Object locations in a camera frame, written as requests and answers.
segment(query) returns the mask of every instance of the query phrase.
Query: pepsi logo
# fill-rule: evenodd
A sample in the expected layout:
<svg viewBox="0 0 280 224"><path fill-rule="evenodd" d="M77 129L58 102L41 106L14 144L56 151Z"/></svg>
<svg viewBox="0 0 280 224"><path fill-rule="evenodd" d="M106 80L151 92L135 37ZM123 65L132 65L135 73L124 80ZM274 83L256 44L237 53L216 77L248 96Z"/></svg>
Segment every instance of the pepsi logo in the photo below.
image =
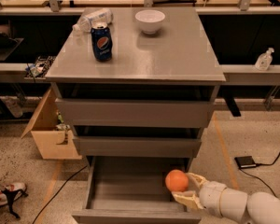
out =
<svg viewBox="0 0 280 224"><path fill-rule="evenodd" d="M99 49L106 49L108 44L109 44L109 38L106 36L101 37L96 43Z"/></svg>

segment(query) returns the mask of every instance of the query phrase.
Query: cardboard box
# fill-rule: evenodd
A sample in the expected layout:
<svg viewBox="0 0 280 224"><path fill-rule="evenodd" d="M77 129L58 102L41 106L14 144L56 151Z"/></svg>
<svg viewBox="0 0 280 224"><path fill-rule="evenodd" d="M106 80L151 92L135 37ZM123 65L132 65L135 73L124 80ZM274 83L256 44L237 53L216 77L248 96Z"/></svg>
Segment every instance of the cardboard box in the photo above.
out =
<svg viewBox="0 0 280 224"><path fill-rule="evenodd" d="M77 154L72 131L68 131L67 141L65 131L56 131L58 122L55 99L53 89L48 89L21 138L31 132L43 159L80 160L82 157Z"/></svg>

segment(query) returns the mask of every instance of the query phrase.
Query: black power adapter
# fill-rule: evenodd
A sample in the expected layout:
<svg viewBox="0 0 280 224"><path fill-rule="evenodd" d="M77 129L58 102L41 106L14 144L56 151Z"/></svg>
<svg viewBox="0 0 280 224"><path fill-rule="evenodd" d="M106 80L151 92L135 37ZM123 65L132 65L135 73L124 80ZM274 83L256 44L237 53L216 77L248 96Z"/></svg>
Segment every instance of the black power adapter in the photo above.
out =
<svg viewBox="0 0 280 224"><path fill-rule="evenodd" d="M252 156L235 157L234 159L235 159L239 169L257 167Z"/></svg>

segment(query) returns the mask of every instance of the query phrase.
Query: white bowl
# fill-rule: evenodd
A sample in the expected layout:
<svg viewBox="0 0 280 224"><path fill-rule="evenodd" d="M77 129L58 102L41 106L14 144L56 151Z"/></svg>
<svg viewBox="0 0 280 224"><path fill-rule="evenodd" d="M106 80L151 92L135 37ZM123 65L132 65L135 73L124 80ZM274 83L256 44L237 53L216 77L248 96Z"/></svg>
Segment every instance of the white bowl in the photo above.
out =
<svg viewBox="0 0 280 224"><path fill-rule="evenodd" d="M161 28L165 14L158 10L142 10L135 15L138 27L145 34L155 34Z"/></svg>

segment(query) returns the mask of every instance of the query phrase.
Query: white bottle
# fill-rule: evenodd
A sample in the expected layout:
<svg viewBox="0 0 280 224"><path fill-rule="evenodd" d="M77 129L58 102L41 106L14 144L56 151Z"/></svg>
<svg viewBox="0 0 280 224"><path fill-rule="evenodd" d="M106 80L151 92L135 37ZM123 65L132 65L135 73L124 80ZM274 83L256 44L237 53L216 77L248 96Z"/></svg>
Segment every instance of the white bottle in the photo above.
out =
<svg viewBox="0 0 280 224"><path fill-rule="evenodd" d="M272 59L273 59L273 57L271 55L272 52L274 52L273 48L268 48L268 50L265 53L263 53L259 56L258 60L255 63L255 67L258 70L266 71L269 68L269 66L272 62Z"/></svg>
<svg viewBox="0 0 280 224"><path fill-rule="evenodd" d="M113 20L113 13L109 8L102 8L83 17L73 25L73 31L89 33L91 31L91 23L93 21L104 21L108 24Z"/></svg>
<svg viewBox="0 0 280 224"><path fill-rule="evenodd" d="M14 118L19 118L22 116L21 107L18 105L17 101L7 97L5 100L6 106Z"/></svg>

